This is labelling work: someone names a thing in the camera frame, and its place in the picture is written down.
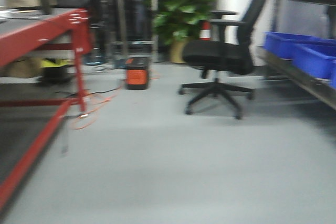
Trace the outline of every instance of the office chair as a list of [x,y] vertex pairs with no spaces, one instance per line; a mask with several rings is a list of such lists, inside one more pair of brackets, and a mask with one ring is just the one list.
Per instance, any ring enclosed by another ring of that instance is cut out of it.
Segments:
[[[184,94],[184,88],[204,89],[196,97],[190,100],[185,109],[186,114],[192,114],[191,106],[200,99],[212,94],[214,97],[223,96],[235,108],[235,118],[242,119],[241,106],[232,98],[228,91],[247,92],[248,99],[254,98],[254,90],[233,86],[219,82],[219,72],[228,71],[239,75],[249,74],[253,71],[254,65],[251,58],[249,46],[253,26],[265,4],[266,0],[251,0],[243,18],[240,21],[220,19],[222,15],[235,15],[235,12],[214,10],[212,13],[216,19],[209,22],[218,26],[219,41],[193,40],[189,42],[182,51],[183,60],[191,67],[202,71],[201,77],[207,78],[209,70],[215,70],[213,82],[189,83],[181,85],[179,94]],[[224,31],[227,26],[237,26],[237,45],[225,43]]]

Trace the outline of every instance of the yellow object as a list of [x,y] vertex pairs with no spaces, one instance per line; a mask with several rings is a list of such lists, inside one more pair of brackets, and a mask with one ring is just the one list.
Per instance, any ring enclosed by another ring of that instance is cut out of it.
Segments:
[[62,59],[55,59],[55,62],[52,62],[47,59],[41,61],[42,68],[58,68],[68,64],[69,64],[68,60],[62,60]]

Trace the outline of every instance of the blue plastic bin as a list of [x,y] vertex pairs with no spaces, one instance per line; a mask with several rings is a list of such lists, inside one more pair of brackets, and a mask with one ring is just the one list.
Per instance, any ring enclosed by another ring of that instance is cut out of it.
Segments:
[[332,71],[329,85],[336,89],[336,60],[332,62]]
[[309,75],[330,79],[336,46],[295,45],[292,64]]
[[295,44],[319,44],[321,41],[321,38],[309,35],[269,31],[266,33],[264,48],[282,59],[292,59]]

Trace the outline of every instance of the chair seat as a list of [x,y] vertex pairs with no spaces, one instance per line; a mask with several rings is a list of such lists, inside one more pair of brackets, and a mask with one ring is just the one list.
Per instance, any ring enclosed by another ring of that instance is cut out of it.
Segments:
[[183,50],[183,60],[191,66],[231,71],[240,66],[239,46],[210,40],[193,40]]

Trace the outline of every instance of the cardboard box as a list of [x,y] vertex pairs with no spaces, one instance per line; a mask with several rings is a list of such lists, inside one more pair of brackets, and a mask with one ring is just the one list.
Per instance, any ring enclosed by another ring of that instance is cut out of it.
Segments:
[[[5,0],[7,8],[32,8],[41,6],[40,0]],[[51,6],[57,4],[56,0],[49,0]]]

